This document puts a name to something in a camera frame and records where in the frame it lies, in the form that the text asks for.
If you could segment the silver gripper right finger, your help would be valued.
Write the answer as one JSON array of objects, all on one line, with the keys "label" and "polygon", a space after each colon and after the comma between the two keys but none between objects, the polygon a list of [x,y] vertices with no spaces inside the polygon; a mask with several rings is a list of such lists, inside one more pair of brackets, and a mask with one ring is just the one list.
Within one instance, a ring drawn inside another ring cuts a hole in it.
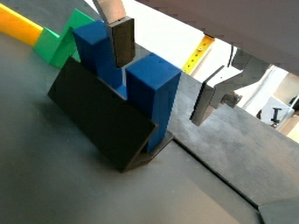
[{"label": "silver gripper right finger", "polygon": [[268,67],[268,62],[243,50],[238,50],[235,57],[230,59],[228,68],[238,69],[239,73],[234,74],[230,78],[224,78],[222,75],[220,81],[215,85],[211,85],[211,79],[226,70],[226,67],[222,66],[201,83],[193,111],[191,112],[191,122],[196,126],[200,126],[209,116],[208,107],[216,109],[220,103],[226,103],[232,108],[236,106],[240,96],[238,96],[235,91],[256,83],[262,79]]}]

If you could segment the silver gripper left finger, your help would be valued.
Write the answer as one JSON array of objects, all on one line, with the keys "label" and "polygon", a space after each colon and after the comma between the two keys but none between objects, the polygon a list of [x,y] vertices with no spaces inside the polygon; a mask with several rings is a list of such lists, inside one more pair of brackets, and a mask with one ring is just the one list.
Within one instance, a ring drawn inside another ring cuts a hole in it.
[{"label": "silver gripper left finger", "polygon": [[92,0],[111,37],[116,66],[127,65],[136,56],[135,20],[127,15],[121,0]]}]

